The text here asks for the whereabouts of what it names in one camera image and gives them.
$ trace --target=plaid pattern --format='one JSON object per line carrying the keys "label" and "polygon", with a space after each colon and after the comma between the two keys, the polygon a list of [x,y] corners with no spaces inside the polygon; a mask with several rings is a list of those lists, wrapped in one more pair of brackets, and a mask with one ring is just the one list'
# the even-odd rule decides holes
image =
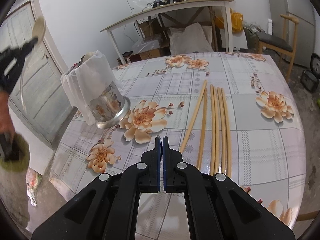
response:
{"label": "plaid pattern", "polygon": [[[145,151],[154,149],[157,135],[168,136],[172,149],[178,150],[185,136],[188,123],[194,112],[201,86],[205,79],[210,84],[225,90],[231,129],[232,175],[231,179],[241,186],[251,187],[251,196],[263,200],[268,207],[271,201],[280,200],[283,207],[292,208],[292,228],[299,213],[302,200],[305,173],[306,149],[304,133],[299,113],[290,89],[270,56],[266,62],[237,57],[225,53],[195,53],[192,59],[203,58],[209,61],[205,71],[180,68],[167,69],[164,74],[154,71],[164,69],[166,57],[135,62],[122,70],[113,70],[122,87],[122,95],[128,96],[131,109],[141,100],[156,101],[160,107],[172,106],[167,114],[165,129],[152,133],[151,140],[137,144],[127,142],[124,129],[112,132],[112,147],[115,156],[121,160],[107,165],[106,172],[115,175],[125,171],[141,160]],[[258,74],[261,88],[274,90],[284,95],[287,104],[292,106],[292,120],[276,123],[260,113],[255,98],[256,92],[250,85],[252,73]],[[207,94],[207,123],[204,154],[201,172],[209,173],[211,158],[211,97]],[[182,155],[183,160],[196,164],[202,123],[201,104],[195,125]],[[221,124],[220,152],[221,160]],[[71,199],[88,185],[96,176],[87,168],[89,151],[101,138],[103,130],[89,126],[83,118],[74,117],[63,135],[53,161],[50,181],[66,200]],[[163,177],[161,165],[160,176]],[[142,194],[138,211],[136,239],[188,239],[188,221],[183,194]]]}

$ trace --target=silver screw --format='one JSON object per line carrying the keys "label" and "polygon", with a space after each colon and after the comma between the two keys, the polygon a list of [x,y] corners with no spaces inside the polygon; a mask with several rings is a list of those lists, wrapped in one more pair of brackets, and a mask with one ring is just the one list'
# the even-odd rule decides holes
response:
{"label": "silver screw", "polygon": [[109,174],[102,173],[102,174],[99,175],[99,179],[101,181],[107,181],[109,179]]}
{"label": "silver screw", "polygon": [[226,176],[223,173],[218,173],[216,175],[216,179],[219,181],[224,181],[226,179]]}
{"label": "silver screw", "polygon": [[145,163],[138,163],[137,164],[137,168],[139,170],[144,170],[147,167],[147,165]]}
{"label": "silver screw", "polygon": [[178,163],[177,164],[177,168],[179,169],[185,169],[187,167],[187,165],[185,163]]}

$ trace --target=floral tablecloth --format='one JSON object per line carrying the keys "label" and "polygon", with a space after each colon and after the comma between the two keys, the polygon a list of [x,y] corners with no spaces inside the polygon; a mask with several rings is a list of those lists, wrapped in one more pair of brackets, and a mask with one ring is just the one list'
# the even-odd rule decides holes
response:
{"label": "floral tablecloth", "polygon": [[[293,227],[306,173],[303,127],[290,89],[270,56],[194,53],[161,57],[113,70],[131,111],[108,130],[77,113],[56,151],[50,181],[70,200],[99,173],[123,172],[154,148],[157,135],[178,150],[205,79],[226,94],[232,142],[232,180]],[[209,173],[211,101],[201,172]],[[183,160],[196,165],[202,105]],[[183,194],[143,193],[136,239],[188,239]]]}

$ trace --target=person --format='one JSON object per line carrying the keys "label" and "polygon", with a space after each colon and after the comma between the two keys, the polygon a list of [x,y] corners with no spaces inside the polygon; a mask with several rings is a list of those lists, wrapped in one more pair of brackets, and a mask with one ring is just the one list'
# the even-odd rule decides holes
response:
{"label": "person", "polygon": [[31,233],[25,228],[30,221],[26,174],[29,167],[29,145],[22,135],[15,132],[8,106],[9,94],[0,91],[0,134],[10,133],[11,142],[15,141],[20,150],[16,161],[0,158],[0,198],[17,227],[30,239]]}

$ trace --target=human hand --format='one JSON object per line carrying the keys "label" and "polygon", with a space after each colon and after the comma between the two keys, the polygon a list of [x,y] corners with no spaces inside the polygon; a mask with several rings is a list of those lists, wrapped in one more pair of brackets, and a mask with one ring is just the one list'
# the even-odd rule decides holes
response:
{"label": "human hand", "polygon": [[6,91],[0,91],[0,134],[10,133],[12,142],[15,130],[9,114],[8,99],[8,93]]}

